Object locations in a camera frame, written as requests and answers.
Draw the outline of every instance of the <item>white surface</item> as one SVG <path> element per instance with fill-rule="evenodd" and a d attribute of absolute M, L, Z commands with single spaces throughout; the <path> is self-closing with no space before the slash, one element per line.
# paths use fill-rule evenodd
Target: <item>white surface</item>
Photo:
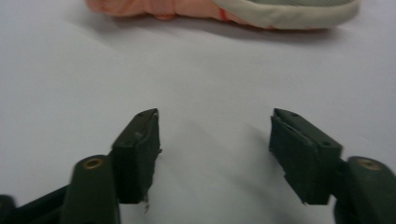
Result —
<path fill-rule="evenodd" d="M 327 32 L 210 20 L 113 21 L 80 1 L 0 2 L 0 191 L 28 203 L 107 154 L 136 113 L 160 109 L 150 210 L 123 223 L 333 223 L 304 206 L 267 151 L 274 107 L 396 171 L 396 4 L 363 1 Z"/>

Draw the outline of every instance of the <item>black plastic part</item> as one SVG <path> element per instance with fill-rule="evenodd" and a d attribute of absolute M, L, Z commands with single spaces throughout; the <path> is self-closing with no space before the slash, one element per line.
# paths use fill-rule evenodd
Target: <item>black plastic part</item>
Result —
<path fill-rule="evenodd" d="M 119 224 L 111 159 L 92 156 L 76 164 L 67 188 L 61 224 Z"/>
<path fill-rule="evenodd" d="M 396 177 L 383 163 L 363 157 L 348 160 L 347 182 L 364 224 L 396 223 Z"/>
<path fill-rule="evenodd" d="M 353 207 L 345 206 L 338 200 L 334 207 L 334 219 L 336 224 L 363 224 Z"/>
<path fill-rule="evenodd" d="M 1 224 L 57 224 L 59 222 L 66 187 L 57 189 L 24 206 L 13 209 Z"/>
<path fill-rule="evenodd" d="M 8 195 L 0 195 L 0 224 L 3 224 L 14 210 L 14 199 Z"/>
<path fill-rule="evenodd" d="M 340 144 L 298 114 L 275 109 L 270 151 L 303 203 L 328 203 L 332 171 L 340 161 Z"/>
<path fill-rule="evenodd" d="M 113 144 L 109 156 L 113 161 L 120 203 L 148 200 L 155 160 L 161 152 L 158 117 L 157 109 L 141 112 Z"/>

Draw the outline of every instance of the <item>sneaker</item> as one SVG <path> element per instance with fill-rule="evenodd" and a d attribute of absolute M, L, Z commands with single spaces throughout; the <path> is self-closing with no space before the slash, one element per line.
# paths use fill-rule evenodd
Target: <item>sneaker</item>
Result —
<path fill-rule="evenodd" d="M 86 0 L 95 12 L 115 17 L 151 14 L 234 21 L 264 29 L 327 29 L 352 19 L 360 0 Z"/>

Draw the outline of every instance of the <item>brass screw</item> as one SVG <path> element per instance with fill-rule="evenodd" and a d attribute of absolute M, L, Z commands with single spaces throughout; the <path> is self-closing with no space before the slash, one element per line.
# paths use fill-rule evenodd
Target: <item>brass screw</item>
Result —
<path fill-rule="evenodd" d="M 99 158 L 92 158 L 84 162 L 84 168 L 87 170 L 96 169 L 103 165 L 103 160 Z"/>
<path fill-rule="evenodd" d="M 379 171 L 382 169 L 381 165 L 378 162 L 367 159 L 359 159 L 358 164 L 366 169 L 373 171 Z"/>

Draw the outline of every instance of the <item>shoe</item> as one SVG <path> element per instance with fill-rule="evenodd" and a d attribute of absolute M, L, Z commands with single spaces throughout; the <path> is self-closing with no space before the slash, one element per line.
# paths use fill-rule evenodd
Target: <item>shoe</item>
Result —
<path fill-rule="evenodd" d="M 351 20 L 360 0 L 86 0 L 95 12 L 115 17 L 151 14 L 234 21 L 274 30 L 328 29 Z"/>

